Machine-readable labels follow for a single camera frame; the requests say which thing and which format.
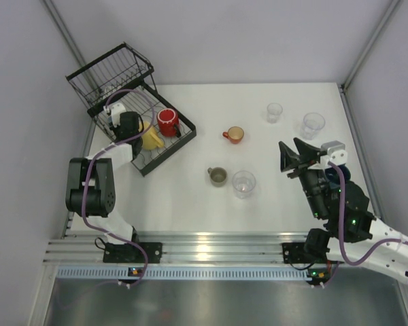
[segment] yellow mug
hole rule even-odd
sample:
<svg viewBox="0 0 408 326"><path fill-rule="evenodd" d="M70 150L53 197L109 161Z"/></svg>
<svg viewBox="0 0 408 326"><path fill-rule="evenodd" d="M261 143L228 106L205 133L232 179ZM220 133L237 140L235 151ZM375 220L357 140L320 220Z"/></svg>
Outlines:
<svg viewBox="0 0 408 326"><path fill-rule="evenodd" d="M145 130L146 128L148 128L149 125L150 123L148 121L144 121L143 129ZM141 128L142 128L142 125L141 123L139 123L139 129L141 130ZM147 131L145 134L142 135L142 141L143 141L142 147L143 149L146 149L147 151L152 151L156 147L161 148L165 146L165 143L163 142L163 140L160 139L159 136L157 136L157 130L153 126L149 129L149 131Z"/></svg>

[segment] white table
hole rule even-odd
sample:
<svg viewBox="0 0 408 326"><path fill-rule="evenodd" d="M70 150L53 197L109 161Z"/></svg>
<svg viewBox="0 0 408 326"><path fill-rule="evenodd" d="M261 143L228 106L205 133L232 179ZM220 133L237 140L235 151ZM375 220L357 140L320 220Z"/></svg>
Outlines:
<svg viewBox="0 0 408 326"><path fill-rule="evenodd" d="M311 144L339 140L349 153L352 180L367 194L364 177L336 84L224 84L159 86L159 93L197 126L197 136L146 177L129 164L115 174L116 208L139 231L149 232L308 232L313 218L298 179L279 171L278 141L296 149L303 116L321 113L324 130ZM280 103L277 124L265 120L266 106ZM222 137L240 126L245 137L232 145ZM96 128L90 153L109 143ZM222 166L229 180L214 188L209 167ZM257 180L252 197L234 197L231 177L238 170ZM85 232L82 219L71 231Z"/></svg>

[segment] gray floor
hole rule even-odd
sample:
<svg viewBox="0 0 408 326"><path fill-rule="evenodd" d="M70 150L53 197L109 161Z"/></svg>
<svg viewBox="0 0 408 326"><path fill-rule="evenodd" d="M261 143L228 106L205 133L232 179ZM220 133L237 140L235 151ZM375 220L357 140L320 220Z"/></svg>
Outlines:
<svg viewBox="0 0 408 326"><path fill-rule="evenodd" d="M66 305L99 280L57 280ZM341 268L325 290L305 283L146 281L127 290L107 284L61 310L52 296L46 325L408 325L397 283Z"/></svg>

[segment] clear glass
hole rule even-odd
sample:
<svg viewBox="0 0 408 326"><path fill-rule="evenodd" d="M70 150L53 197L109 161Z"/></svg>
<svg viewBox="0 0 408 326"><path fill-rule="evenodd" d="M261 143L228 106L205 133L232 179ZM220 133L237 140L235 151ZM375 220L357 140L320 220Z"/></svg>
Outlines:
<svg viewBox="0 0 408 326"><path fill-rule="evenodd" d="M256 178L251 172L239 171L233 176L233 187L236 197L244 199L252 194L256 187Z"/></svg>
<svg viewBox="0 0 408 326"><path fill-rule="evenodd" d="M304 139L312 140L325 127L325 118L319 113L308 113L304 116L301 126L301 136Z"/></svg>
<svg viewBox="0 0 408 326"><path fill-rule="evenodd" d="M281 114L283 113L283 107L278 103L271 103L267 106L267 121L270 124L275 124Z"/></svg>

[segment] wire rack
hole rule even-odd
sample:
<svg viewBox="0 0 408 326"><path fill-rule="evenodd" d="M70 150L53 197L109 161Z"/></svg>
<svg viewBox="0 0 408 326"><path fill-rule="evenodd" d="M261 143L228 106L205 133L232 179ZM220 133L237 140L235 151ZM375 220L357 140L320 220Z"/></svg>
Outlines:
<svg viewBox="0 0 408 326"><path fill-rule="evenodd" d="M89 116L112 141L116 140L116 136L110 130L108 115L103 108L109 96L117 90L139 88L154 105L156 114L165 108L172 108L178 112L180 137L164 137L160 133L157 121L154 121L154 127L165 146L152 151L142 149L133 160L133 165L143 176L197 135L195 125L157 92L153 72L154 68L147 58L123 43L67 76L68 82L85 104ZM145 82L147 77L151 78L154 88ZM121 102L127 111L138 112L143 120L151 121L151 106L139 94L132 92L117 94L110 104L115 102Z"/></svg>

